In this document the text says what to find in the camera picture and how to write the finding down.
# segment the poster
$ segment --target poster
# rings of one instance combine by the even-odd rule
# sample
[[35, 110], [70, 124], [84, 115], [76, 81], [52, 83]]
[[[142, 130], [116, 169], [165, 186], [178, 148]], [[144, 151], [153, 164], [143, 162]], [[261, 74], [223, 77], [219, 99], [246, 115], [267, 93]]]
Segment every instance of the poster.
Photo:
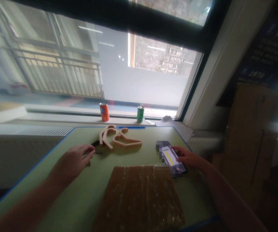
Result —
[[278, 87], [278, 1], [234, 72], [217, 106], [232, 105], [237, 83]]

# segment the metal railing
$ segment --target metal railing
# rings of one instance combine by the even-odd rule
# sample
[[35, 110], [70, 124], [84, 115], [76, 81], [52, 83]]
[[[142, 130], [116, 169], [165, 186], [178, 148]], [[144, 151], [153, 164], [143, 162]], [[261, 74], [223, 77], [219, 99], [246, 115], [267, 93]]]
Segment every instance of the metal railing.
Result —
[[100, 65], [52, 52], [8, 50], [20, 63], [32, 91], [104, 98]]

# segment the can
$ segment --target can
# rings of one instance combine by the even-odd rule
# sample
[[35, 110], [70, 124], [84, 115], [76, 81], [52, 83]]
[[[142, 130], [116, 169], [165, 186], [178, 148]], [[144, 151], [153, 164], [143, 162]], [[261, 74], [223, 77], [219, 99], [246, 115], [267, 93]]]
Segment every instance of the can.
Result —
[[99, 103], [102, 121], [109, 121], [109, 108], [107, 103]]
[[144, 107], [138, 106], [138, 112], [137, 112], [137, 123], [143, 122], [143, 113], [144, 113]]

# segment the blue table trim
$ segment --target blue table trim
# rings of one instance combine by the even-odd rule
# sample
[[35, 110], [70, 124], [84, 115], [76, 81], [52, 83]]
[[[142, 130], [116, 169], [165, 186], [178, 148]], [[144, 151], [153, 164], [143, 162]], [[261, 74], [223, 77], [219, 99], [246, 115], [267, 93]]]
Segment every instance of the blue table trim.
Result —
[[[138, 126], [138, 127], [136, 127], [136, 126], [131, 126], [131, 127], [117, 127], [117, 129], [119, 129], [119, 128], [128, 128], [128, 129], [145, 129], [145, 127], [143, 128], [144, 126]], [[13, 187], [11, 187], [1, 198], [0, 198], [0, 201], [2, 201], [5, 197], [6, 197], [6, 195], [8, 194], [8, 193], [10, 193], [28, 174], [30, 174], [30, 172], [32, 172], [33, 171], [33, 169], [38, 165], [38, 164], [40, 164], [49, 154], [50, 154], [50, 152], [51, 151], [53, 151], [61, 142], [63, 142], [64, 141], [64, 139], [66, 139], [75, 129], [77, 129], [77, 128], [92, 128], [92, 127], [75, 127], [74, 129], [72, 129], [69, 133], [68, 133], [68, 135], [66, 135], [65, 136], [65, 138], [63, 138], [54, 148], [52, 148], [49, 152], [48, 152], [48, 154], [46, 154], [34, 167], [32, 167], [32, 169], [31, 170], [29, 170], [28, 171], [28, 173], [26, 173]], [[181, 137], [181, 139], [183, 140], [183, 142], [186, 144], [186, 146], [190, 149], [190, 147], [188, 146], [188, 144], [184, 141], [184, 139]], [[202, 221], [202, 222], [198, 222], [197, 224], [195, 224], [195, 225], [193, 225], [193, 226], [190, 226], [190, 227], [187, 227], [187, 228], [185, 228], [185, 229], [183, 229], [183, 230], [180, 230], [180, 232], [186, 232], [186, 231], [191, 231], [191, 230], [195, 230], [195, 229], [198, 229], [198, 228], [200, 228], [200, 227], [202, 227], [202, 226], [204, 226], [204, 225], [207, 225], [207, 224], [209, 224], [209, 223], [211, 223], [211, 222], [213, 222], [213, 221], [217, 221], [217, 220], [220, 220], [220, 217], [219, 217], [219, 215], [217, 215], [217, 216], [215, 216], [215, 217], [212, 217], [212, 218], [210, 218], [210, 219], [208, 219], [208, 220], [205, 220], [205, 221]]]

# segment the green table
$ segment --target green table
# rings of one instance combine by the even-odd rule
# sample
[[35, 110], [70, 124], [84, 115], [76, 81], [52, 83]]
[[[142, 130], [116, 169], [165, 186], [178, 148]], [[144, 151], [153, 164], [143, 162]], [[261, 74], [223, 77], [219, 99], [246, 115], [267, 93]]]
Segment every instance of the green table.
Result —
[[[0, 200], [0, 216], [40, 184], [60, 156], [70, 147], [91, 144], [98, 140], [102, 129], [103, 127], [75, 128]], [[129, 129], [126, 135], [141, 139], [142, 147], [115, 147], [114, 151], [110, 152], [98, 146], [96, 150], [102, 151], [103, 154], [95, 154], [91, 160], [91, 167], [85, 168], [56, 199], [37, 231], [90, 231], [114, 166], [151, 165], [162, 162], [156, 151], [157, 140], [188, 148], [173, 127]], [[112, 141], [112, 135], [108, 136], [108, 141]], [[187, 174], [175, 178], [175, 186], [185, 215], [185, 228], [198, 227], [217, 218], [213, 200], [199, 172], [188, 169]]]

